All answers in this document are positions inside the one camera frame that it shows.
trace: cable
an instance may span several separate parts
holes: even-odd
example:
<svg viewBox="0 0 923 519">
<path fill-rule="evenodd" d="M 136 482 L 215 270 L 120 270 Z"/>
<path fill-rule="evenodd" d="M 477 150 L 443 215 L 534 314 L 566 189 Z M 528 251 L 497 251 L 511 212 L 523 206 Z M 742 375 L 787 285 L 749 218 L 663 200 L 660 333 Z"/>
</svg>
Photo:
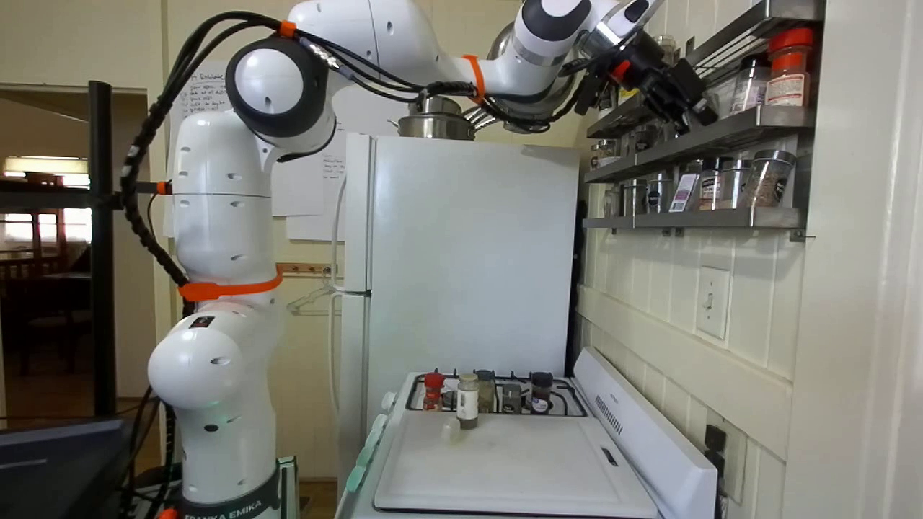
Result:
<svg viewBox="0 0 923 519">
<path fill-rule="evenodd" d="M 120 512 L 130 512 L 130 505 L 132 505 L 132 496 L 136 496 L 136 486 L 139 486 L 136 483 L 136 461 L 139 461 L 140 443 L 148 440 L 151 424 L 153 424 L 153 418 L 151 418 L 148 427 L 140 427 L 140 418 L 143 418 L 143 409 L 148 409 L 151 398 L 153 398 L 153 389 L 148 385 L 148 392 L 140 395 L 139 411 L 132 418 L 132 431 L 130 431 L 130 443 L 128 443 L 130 447 L 130 463 L 128 463 L 128 486 L 120 490 Z"/>
<path fill-rule="evenodd" d="M 240 20 L 230 27 L 220 32 L 202 50 L 198 45 L 205 42 L 207 32 L 224 20 Z M 205 20 L 182 45 L 182 50 L 175 53 L 175 62 L 166 75 L 165 92 L 158 94 L 158 100 L 151 107 L 140 133 L 136 136 L 130 151 L 123 154 L 123 166 L 120 166 L 120 192 L 123 192 L 123 215 L 132 225 L 136 236 L 140 238 L 140 244 L 155 257 L 155 262 L 171 273 L 171 278 L 175 285 L 185 285 L 187 275 L 185 270 L 174 262 L 174 257 L 155 241 L 151 225 L 140 218 L 139 211 L 139 170 L 140 162 L 148 154 L 148 146 L 155 136 L 155 128 L 165 123 L 174 100 L 179 97 L 182 85 L 190 81 L 190 75 L 195 71 L 195 65 L 230 33 L 252 27 L 252 25 L 267 25 L 276 27 L 279 23 L 263 14 L 252 14 L 252 10 L 224 10 L 215 14 L 210 20 Z"/>
<path fill-rule="evenodd" d="M 567 78 L 566 88 L 570 88 L 567 100 L 560 108 L 553 108 L 549 118 L 518 118 L 498 107 L 498 100 L 515 100 L 515 94 L 487 94 L 478 107 L 497 120 L 514 123 L 515 128 L 549 133 L 549 125 L 563 115 L 567 115 L 580 97 L 580 88 L 575 88 L 575 75 Z"/>
<path fill-rule="evenodd" d="M 175 411 L 174 411 L 174 407 L 166 407 L 166 402 L 165 402 L 165 409 L 166 409 L 165 477 L 161 477 L 161 483 L 158 483 L 158 490 L 155 490 L 155 499 L 153 499 L 153 505 L 148 508 L 148 516 L 143 516 L 143 519 L 153 519 L 153 516 L 158 512 L 158 508 L 166 502 L 166 490 L 171 490 L 171 482 L 174 482 Z"/>
<path fill-rule="evenodd" d="M 423 88 L 423 85 L 419 85 L 419 82 L 409 82 L 409 81 L 403 81 L 403 78 L 397 78 L 397 75 L 376 65 L 371 59 L 354 53 L 352 49 L 347 49 L 347 45 L 340 45 L 340 42 L 332 42 L 332 39 L 318 38 L 318 33 L 312 33 L 312 32 L 298 32 L 298 33 L 306 38 L 306 39 L 312 39 L 312 42 L 318 42 L 319 49 L 332 50 L 332 53 L 340 58 L 350 69 L 354 69 L 358 75 L 364 75 L 364 78 L 370 78 L 370 81 L 376 81 L 376 78 L 365 75 L 364 69 L 358 69 L 352 59 L 358 59 L 361 65 L 371 69 L 371 71 L 381 75 L 383 81 L 391 81 L 396 88 L 407 88 L 407 92 L 420 92 L 420 88 Z"/>
</svg>

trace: electrical outlet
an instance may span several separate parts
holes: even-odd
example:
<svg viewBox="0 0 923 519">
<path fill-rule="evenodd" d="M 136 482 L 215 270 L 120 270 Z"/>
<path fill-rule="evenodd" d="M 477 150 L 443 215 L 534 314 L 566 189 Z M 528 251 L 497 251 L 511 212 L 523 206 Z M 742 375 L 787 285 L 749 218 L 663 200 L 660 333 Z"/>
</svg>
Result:
<svg viewBox="0 0 923 519">
<path fill-rule="evenodd" d="M 730 273 L 720 268 L 699 270 L 699 309 L 696 329 L 713 333 L 716 339 L 727 339 L 727 285 Z"/>
</svg>

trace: white refrigerator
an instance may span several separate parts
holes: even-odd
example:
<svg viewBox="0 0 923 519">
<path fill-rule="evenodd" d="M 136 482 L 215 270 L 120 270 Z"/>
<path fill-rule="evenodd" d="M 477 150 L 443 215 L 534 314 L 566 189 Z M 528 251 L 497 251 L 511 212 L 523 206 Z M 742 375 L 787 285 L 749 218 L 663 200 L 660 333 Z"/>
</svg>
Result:
<svg viewBox="0 0 923 519">
<path fill-rule="evenodd" d="M 566 368 L 576 151 L 347 140 L 340 476 L 409 371 Z"/>
</svg>

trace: white stove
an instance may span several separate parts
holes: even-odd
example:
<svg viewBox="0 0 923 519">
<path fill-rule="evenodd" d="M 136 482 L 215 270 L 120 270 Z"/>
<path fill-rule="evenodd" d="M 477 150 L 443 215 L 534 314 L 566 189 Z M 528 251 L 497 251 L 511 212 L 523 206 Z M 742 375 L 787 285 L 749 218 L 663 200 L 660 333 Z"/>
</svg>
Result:
<svg viewBox="0 0 923 519">
<path fill-rule="evenodd" d="M 596 350 L 575 379 L 491 376 L 472 428 L 449 411 L 459 379 L 436 385 L 409 375 L 376 418 L 337 516 L 713 519 L 716 466 Z"/>
</svg>

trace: small object on stove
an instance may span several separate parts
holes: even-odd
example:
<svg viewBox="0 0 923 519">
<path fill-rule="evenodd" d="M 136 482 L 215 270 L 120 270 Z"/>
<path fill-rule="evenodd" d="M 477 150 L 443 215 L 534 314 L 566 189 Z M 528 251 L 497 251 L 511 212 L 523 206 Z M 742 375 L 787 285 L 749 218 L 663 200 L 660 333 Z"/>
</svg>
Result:
<svg viewBox="0 0 923 519">
<path fill-rule="evenodd" d="M 550 371 L 534 371 L 528 375 L 530 379 L 530 398 L 528 398 L 528 409 L 534 415 L 549 415 L 550 411 L 550 384 L 553 384 L 553 375 Z"/>
<path fill-rule="evenodd" d="M 449 411 L 453 411 L 453 409 L 456 409 L 456 401 L 459 401 L 459 398 L 456 398 L 456 389 L 442 392 L 442 409 L 449 409 Z"/>
<path fill-rule="evenodd" d="M 478 375 L 478 411 L 494 411 L 497 375 L 491 368 L 477 368 Z"/>
<path fill-rule="evenodd" d="M 459 415 L 461 428 L 478 427 L 478 375 L 472 375 L 472 371 L 459 376 L 456 415 Z"/>
<path fill-rule="evenodd" d="M 498 384 L 498 411 L 502 415 L 523 415 L 523 385 Z"/>
<path fill-rule="evenodd" d="M 443 375 L 438 368 L 427 371 L 423 385 L 427 385 L 423 409 L 438 409 Z"/>
</svg>

